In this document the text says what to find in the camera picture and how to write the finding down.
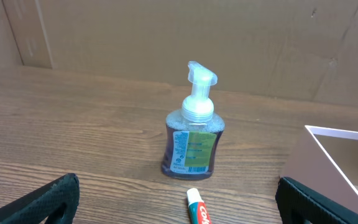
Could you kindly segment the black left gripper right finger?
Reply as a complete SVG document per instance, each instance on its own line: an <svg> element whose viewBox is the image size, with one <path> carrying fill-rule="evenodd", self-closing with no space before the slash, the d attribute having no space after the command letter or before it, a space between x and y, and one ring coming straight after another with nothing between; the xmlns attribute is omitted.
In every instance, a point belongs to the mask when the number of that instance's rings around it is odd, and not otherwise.
<svg viewBox="0 0 358 224"><path fill-rule="evenodd" d="M283 224L358 224L358 214L290 177L280 178L275 200Z"/></svg>

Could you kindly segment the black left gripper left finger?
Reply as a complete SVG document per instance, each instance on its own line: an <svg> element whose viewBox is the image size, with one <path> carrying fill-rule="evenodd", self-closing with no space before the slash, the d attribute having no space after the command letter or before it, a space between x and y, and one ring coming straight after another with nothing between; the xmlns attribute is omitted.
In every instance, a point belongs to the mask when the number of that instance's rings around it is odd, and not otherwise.
<svg viewBox="0 0 358 224"><path fill-rule="evenodd" d="M0 208L0 224L72 224L80 199L74 173L58 179Z"/></svg>

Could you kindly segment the red green toothpaste tube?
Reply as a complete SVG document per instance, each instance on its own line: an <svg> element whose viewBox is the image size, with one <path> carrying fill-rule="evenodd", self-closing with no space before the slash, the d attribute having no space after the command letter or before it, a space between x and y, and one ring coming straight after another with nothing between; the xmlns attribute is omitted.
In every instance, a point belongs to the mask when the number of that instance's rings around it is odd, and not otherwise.
<svg viewBox="0 0 358 224"><path fill-rule="evenodd" d="M192 224L212 224L206 204L196 188L187 190L188 211Z"/></svg>

